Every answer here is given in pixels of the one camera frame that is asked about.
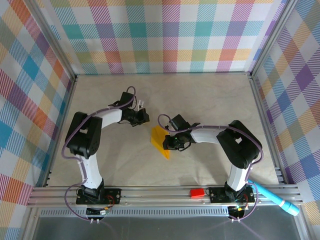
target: red object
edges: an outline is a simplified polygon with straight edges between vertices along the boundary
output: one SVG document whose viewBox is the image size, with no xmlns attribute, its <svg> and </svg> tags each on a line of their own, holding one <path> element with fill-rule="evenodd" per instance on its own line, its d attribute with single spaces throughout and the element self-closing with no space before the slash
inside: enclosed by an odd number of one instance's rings
<svg viewBox="0 0 320 240">
<path fill-rule="evenodd" d="M 197 189 L 191 189 L 190 190 L 190 197 L 193 198 L 199 198 L 203 197 L 205 195 L 205 190 L 203 188 L 197 188 Z"/>
</svg>

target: plaid backdrop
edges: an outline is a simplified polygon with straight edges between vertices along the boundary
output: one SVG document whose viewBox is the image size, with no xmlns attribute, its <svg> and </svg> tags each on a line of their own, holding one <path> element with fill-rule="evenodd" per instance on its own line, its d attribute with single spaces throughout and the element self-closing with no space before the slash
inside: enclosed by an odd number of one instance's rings
<svg viewBox="0 0 320 240">
<path fill-rule="evenodd" d="M 248 71 L 285 1 L 37 0 L 79 74 Z"/>
<path fill-rule="evenodd" d="M 22 0 L 0 0 L 0 239 L 44 179 L 71 81 Z"/>
<path fill-rule="evenodd" d="M 291 183 L 320 239 L 320 0 L 300 0 L 257 85 Z"/>
</svg>

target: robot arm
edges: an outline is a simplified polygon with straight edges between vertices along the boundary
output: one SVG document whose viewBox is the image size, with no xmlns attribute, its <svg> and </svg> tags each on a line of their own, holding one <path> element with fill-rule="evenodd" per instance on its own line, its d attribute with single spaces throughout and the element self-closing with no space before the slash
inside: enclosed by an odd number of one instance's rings
<svg viewBox="0 0 320 240">
<path fill-rule="evenodd" d="M 259 155 L 259 149 L 255 144 L 240 133 L 230 129 L 198 128 L 192 130 L 192 128 L 199 125 L 199 123 L 190 125 L 181 115 L 177 115 L 171 119 L 169 123 L 175 131 L 191 130 L 179 132 L 173 136 L 166 135 L 163 142 L 163 148 L 165 150 L 184 151 L 190 147 L 192 143 L 212 143 L 222 146 L 232 163 L 230 175 L 224 186 L 225 194 L 232 201 L 240 196 L 246 187 L 246 178 L 250 164 Z M 240 121 L 235 120 L 229 124 L 229 126 L 246 133 L 261 146 L 261 143 Z"/>
<path fill-rule="evenodd" d="M 129 102 L 133 97 L 133 94 L 123 92 L 121 99 L 110 106 L 121 106 Z M 128 121 L 133 127 L 149 122 L 149 115 L 146 113 L 146 109 L 141 108 L 138 111 L 135 111 L 130 108 L 132 105 L 133 104 L 131 103 L 124 107 L 110 109 L 90 117 L 67 144 L 67 148 L 70 149 L 70 152 L 78 158 L 81 158 L 83 161 L 84 169 L 81 166 L 81 162 L 78 162 L 82 181 L 86 180 L 81 186 L 81 189 L 83 194 L 89 197 L 92 202 L 98 203 L 104 200 L 105 184 L 100 175 L 97 162 L 97 151 L 100 145 L 102 129 L 110 124 L 120 123 L 121 121 Z M 83 112 L 76 112 L 74 114 L 65 138 L 66 140 L 87 116 L 88 115 Z"/>
</svg>

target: yellow sponge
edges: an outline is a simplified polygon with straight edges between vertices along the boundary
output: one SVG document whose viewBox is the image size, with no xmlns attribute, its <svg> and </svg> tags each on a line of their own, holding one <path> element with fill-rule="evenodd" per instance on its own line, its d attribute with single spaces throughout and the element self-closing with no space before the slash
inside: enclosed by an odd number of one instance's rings
<svg viewBox="0 0 320 240">
<path fill-rule="evenodd" d="M 152 128 L 151 131 L 151 143 L 153 146 L 155 146 L 156 149 L 158 149 L 158 151 L 160 153 L 162 153 L 162 155 L 169 160 L 170 158 L 170 151 L 169 150 L 164 150 L 163 147 L 163 142 L 165 140 L 165 136 L 168 135 L 169 133 L 164 130 L 163 128 L 161 128 L 160 126 L 155 126 L 154 128 Z"/>
</svg>

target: yellow object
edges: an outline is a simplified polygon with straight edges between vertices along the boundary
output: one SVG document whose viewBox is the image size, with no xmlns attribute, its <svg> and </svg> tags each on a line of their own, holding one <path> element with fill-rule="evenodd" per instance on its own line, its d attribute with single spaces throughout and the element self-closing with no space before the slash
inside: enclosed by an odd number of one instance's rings
<svg viewBox="0 0 320 240">
<path fill-rule="evenodd" d="M 163 128 L 161 128 L 160 126 L 155 126 L 154 128 L 152 128 L 151 131 L 151 143 L 153 146 L 155 146 L 156 149 L 158 149 L 158 151 L 160 153 L 162 153 L 162 155 L 169 160 L 170 158 L 170 151 L 169 150 L 164 150 L 163 147 L 163 142 L 165 140 L 165 136 L 168 135 L 169 133 L 164 130 Z"/>
</svg>

